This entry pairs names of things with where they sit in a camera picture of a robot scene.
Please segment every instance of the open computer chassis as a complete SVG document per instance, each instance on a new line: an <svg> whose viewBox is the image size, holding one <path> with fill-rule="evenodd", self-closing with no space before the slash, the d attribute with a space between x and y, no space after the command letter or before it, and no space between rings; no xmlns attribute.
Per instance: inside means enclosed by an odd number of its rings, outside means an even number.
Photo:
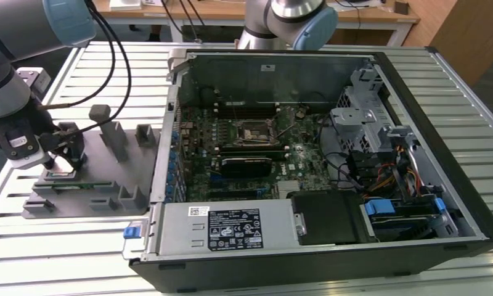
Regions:
<svg viewBox="0 0 493 296"><path fill-rule="evenodd" d="M172 52L145 252L161 292L420 273L493 215L381 52Z"/></svg>

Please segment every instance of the blue latch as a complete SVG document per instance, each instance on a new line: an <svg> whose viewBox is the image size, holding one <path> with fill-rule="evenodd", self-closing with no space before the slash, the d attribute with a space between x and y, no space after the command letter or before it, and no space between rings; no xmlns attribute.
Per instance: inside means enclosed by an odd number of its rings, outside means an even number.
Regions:
<svg viewBox="0 0 493 296"><path fill-rule="evenodd" d="M444 203L444 200L440 197L437 197L434 199L434 204L436 204L436 207L437 207L438 211L441 211L441 212L445 211L445 203Z"/></svg>
<svg viewBox="0 0 493 296"><path fill-rule="evenodd" d="M372 199L365 204L365 211L368 215L377 215L377 214L394 214L394 207L393 203L389 199Z"/></svg>
<svg viewBox="0 0 493 296"><path fill-rule="evenodd" d="M140 226L130 226L124 229L124 239L140 239Z"/></svg>

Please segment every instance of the power supply label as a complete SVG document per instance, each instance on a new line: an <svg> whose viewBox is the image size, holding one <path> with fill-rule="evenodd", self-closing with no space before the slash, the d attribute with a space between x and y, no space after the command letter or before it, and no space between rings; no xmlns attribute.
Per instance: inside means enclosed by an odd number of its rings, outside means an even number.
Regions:
<svg viewBox="0 0 493 296"><path fill-rule="evenodd" d="M210 251L262 248L260 209L208 212L208 249Z"/></svg>

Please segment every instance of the motherboard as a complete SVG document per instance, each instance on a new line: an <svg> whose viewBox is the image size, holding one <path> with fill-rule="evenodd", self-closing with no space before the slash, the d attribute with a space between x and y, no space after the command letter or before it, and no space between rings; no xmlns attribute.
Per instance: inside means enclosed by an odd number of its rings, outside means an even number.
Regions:
<svg viewBox="0 0 493 296"><path fill-rule="evenodd" d="M332 188L318 152L321 115L305 106L181 111L186 201L286 198Z"/></svg>

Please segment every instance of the white table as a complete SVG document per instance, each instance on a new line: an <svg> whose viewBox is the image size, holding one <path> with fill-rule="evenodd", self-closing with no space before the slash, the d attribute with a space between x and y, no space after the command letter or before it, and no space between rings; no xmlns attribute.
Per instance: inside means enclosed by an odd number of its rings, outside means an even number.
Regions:
<svg viewBox="0 0 493 296"><path fill-rule="evenodd" d="M140 123L161 127L166 104L166 59L174 47L193 44L124 43L134 74L134 88L118 121L125 128ZM204 48L233 48L216 44ZM421 48L332 46L348 51L382 51L442 136L468 176L493 211L493 116L437 54ZM57 121L78 126L92 104L116 108L125 92L125 69L117 55L117 70L108 88L88 103L53 110ZM110 66L106 43L74 49L53 82L45 103L74 101L92 93ZM41 173L36 167L0 174L0 296L110 295L158 296L153 286L128 267L121 257L122 230L146 216L25 220L20 213L30 187ZM493 251L457 258L418 275L256 287L236 292L210 291L193 296L493 296Z"/></svg>

